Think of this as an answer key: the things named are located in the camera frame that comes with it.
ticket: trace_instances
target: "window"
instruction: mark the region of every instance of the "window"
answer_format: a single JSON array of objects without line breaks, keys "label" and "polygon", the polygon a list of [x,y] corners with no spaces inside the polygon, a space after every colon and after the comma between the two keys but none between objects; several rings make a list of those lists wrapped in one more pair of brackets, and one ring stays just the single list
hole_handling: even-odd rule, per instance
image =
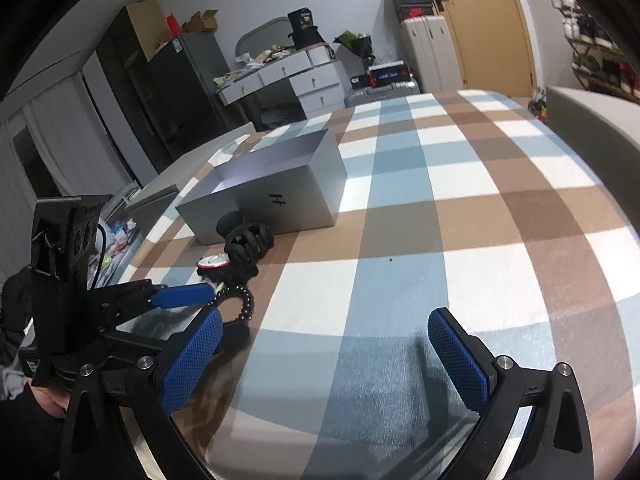
[{"label": "window", "polygon": [[14,137],[14,146],[36,196],[38,198],[62,196],[40,158],[28,128],[22,129]]}]

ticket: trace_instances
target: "bed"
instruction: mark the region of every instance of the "bed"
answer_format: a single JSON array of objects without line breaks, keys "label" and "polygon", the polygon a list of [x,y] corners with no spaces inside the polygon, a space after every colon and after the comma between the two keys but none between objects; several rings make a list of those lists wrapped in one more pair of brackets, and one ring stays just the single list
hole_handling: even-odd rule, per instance
[{"label": "bed", "polygon": [[[448,306],[493,354],[574,368],[595,477],[614,478],[638,444],[640,242],[590,167],[501,94],[421,94],[240,137],[120,281],[199,281],[197,261],[222,247],[197,243],[181,197],[231,157],[323,128],[348,172],[337,224],[280,235],[260,262],[248,345],[215,356],[174,413],[200,459],[226,480],[437,478],[477,420],[426,336]],[[127,329],[167,337],[194,314],[153,311]]]}]

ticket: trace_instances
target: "suitcase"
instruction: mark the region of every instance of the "suitcase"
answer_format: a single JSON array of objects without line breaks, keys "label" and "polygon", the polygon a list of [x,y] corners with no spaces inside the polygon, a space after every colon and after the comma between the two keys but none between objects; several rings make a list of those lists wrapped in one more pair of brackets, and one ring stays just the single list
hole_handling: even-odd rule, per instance
[{"label": "suitcase", "polygon": [[415,79],[404,81],[401,83],[391,83],[378,88],[361,88],[352,90],[344,98],[344,105],[347,108],[353,108],[357,105],[365,103],[373,103],[375,101],[386,101],[387,99],[395,99],[396,97],[406,97],[408,95],[416,95],[420,93],[420,88]]},{"label": "suitcase", "polygon": [[409,66],[423,92],[462,90],[460,67],[443,16],[419,16],[401,23]]}]

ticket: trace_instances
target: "curtain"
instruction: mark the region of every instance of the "curtain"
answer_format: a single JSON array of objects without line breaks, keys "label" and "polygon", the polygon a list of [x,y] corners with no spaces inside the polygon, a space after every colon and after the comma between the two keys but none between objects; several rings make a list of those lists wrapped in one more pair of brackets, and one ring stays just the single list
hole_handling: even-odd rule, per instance
[{"label": "curtain", "polygon": [[0,289],[27,265],[36,195],[18,158],[8,122],[0,123]]},{"label": "curtain", "polygon": [[112,194],[132,182],[79,75],[22,107],[33,142],[64,195]]}]

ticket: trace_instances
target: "gray box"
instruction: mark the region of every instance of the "gray box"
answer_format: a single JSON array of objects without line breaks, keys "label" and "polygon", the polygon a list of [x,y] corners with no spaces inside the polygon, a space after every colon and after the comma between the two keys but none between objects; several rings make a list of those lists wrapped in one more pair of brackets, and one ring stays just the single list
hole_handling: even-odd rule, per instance
[{"label": "gray box", "polygon": [[335,225],[347,171],[334,134],[321,130],[233,158],[182,199],[178,213],[200,243],[224,240],[222,215],[238,210],[273,234]]}]

